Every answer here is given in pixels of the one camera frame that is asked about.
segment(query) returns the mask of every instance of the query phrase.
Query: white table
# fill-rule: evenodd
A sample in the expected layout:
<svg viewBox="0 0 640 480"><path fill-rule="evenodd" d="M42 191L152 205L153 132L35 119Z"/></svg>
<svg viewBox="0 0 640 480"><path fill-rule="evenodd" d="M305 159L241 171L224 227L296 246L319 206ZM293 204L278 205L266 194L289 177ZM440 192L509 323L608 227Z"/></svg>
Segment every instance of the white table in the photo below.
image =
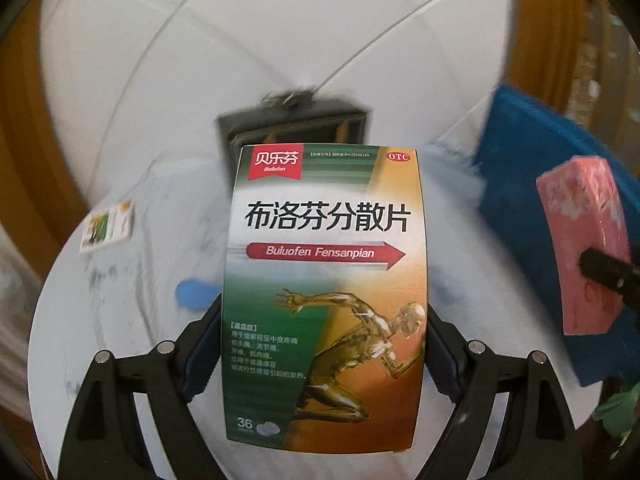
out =
<svg viewBox="0 0 640 480"><path fill-rule="evenodd" d="M438 167L436 162L421 162L427 166ZM431 304L467 339L481 339L495 352L526 356L532 349L545 351L574 422L582 424L597 404L600 385L578 386L561 338L513 261L473 206L439 184L436 173L423 174ZM202 316L178 307L174 291L186 278L222 280L229 210L226 175L218 160L158 162L129 192L112 194L102 204L133 200L130 241L80 255L76 230L60 253L36 309L28 369L33 422L54 474L66 422L94 354L103 348L116 357L146 353L164 339L175 339L188 322ZM460 184L466 186L463 179ZM146 398L136 395L136 405L156 474L173 478ZM505 405L503 394L470 478L486 470ZM229 478L369 480L413 479L436 444L452 404L426 374L414 446L403 453L359 456L284 452L227 441L220 367L190 409Z"/></svg>

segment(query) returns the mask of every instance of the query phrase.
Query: otc logo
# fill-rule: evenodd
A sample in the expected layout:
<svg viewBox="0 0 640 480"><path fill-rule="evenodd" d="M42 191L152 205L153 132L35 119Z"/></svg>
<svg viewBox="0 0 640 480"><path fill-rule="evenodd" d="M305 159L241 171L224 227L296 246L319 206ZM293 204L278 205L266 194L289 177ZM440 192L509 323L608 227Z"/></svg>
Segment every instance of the otc logo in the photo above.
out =
<svg viewBox="0 0 640 480"><path fill-rule="evenodd" d="M252 149L248 180L271 175L302 177L302 144L263 144Z"/></svg>
<svg viewBox="0 0 640 480"><path fill-rule="evenodd" d="M391 152L386 154L386 158L396 162L408 162L411 157L407 153Z"/></svg>

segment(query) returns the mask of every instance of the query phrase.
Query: orange-brown curtain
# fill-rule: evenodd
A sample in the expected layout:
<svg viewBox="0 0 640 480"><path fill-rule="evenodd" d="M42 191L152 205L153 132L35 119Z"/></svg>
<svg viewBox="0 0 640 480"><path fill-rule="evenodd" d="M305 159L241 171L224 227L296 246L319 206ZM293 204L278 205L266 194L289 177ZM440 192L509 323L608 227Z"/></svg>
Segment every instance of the orange-brown curtain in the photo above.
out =
<svg viewBox="0 0 640 480"><path fill-rule="evenodd" d="M29 3L0 46L0 223L44 278L87 209L60 154L44 99L40 4Z"/></svg>
<svg viewBox="0 0 640 480"><path fill-rule="evenodd" d="M507 81L559 113L569 101L585 0L516 0Z"/></svg>

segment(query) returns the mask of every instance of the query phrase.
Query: golden human figure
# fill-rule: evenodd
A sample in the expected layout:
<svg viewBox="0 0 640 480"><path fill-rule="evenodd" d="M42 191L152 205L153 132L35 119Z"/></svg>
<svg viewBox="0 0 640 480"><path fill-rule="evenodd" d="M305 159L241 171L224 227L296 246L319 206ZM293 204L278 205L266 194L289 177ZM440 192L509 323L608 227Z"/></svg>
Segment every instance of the golden human figure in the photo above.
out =
<svg viewBox="0 0 640 480"><path fill-rule="evenodd" d="M415 334L426 322L424 307L415 301L403 306L398 314L388 320L376 313L360 298L347 292L328 292L316 296L303 296L285 289L277 303L281 308L290 308L292 315L308 306L337 306L350 308L360 324L341 336L329 348L315 355L305 385L295 408L294 418L331 422L363 422L369 419L360 399L342 386L337 377L348 368L355 368L366 361L380 358L386 374L397 379L422 356L423 345L417 345L414 354L403 362L396 359L391 338L401 333L405 338ZM315 399L326 408L309 408Z"/></svg>

